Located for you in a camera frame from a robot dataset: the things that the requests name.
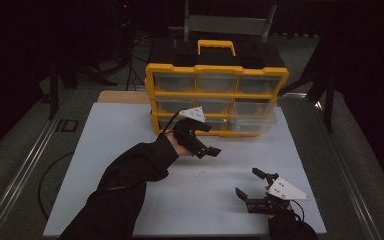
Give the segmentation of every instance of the black sleeve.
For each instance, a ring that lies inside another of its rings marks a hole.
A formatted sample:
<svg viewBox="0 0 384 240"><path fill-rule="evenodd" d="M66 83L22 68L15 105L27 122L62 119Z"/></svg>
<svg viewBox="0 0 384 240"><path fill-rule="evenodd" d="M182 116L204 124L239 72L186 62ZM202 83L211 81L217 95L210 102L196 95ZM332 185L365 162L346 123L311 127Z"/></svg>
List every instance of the black sleeve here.
<svg viewBox="0 0 384 240"><path fill-rule="evenodd" d="M293 214L278 214L269 219L270 240L318 240L314 229L297 221Z"/></svg>
<svg viewBox="0 0 384 240"><path fill-rule="evenodd" d="M97 191L89 196L60 239L130 239L145 198L146 182L165 178L167 168L178 157L166 137L139 143L123 153L107 167Z"/></svg>

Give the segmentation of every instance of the white tabletop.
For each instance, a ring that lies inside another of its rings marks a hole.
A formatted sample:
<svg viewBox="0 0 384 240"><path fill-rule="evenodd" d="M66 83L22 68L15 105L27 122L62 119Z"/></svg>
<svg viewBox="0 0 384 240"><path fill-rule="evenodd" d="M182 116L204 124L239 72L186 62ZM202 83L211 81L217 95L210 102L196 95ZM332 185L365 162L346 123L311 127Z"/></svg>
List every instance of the white tabletop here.
<svg viewBox="0 0 384 240"><path fill-rule="evenodd" d="M59 236L96 190L106 167L139 142L156 135L148 104L95 103L79 140L44 236ZM222 149L218 157L179 158L169 176L148 183L135 236L240 236L268 233L265 215L249 214L235 188L250 198L263 198L267 182L251 173L253 167L279 175L310 197L298 201L305 220L317 233L326 229L314 200L286 119L275 108L276 126L259 137L199 139ZM294 209L301 215L300 209Z"/></svg>

